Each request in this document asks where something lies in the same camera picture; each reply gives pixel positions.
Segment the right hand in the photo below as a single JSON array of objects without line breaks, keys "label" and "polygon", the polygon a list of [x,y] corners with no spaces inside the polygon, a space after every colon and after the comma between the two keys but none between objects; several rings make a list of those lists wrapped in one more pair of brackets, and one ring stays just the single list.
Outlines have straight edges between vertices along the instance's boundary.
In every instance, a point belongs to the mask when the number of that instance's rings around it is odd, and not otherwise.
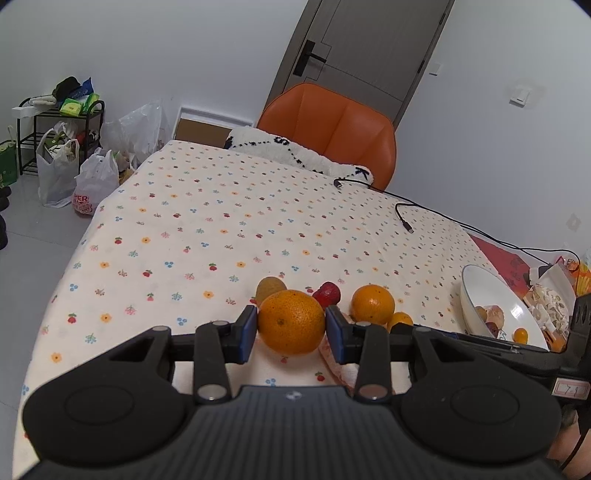
[{"label": "right hand", "polygon": [[[565,410],[561,429],[552,443],[547,457],[560,466],[572,453],[579,439],[578,414],[575,410]],[[590,433],[587,433],[583,444],[563,472],[568,479],[590,478]]]}]

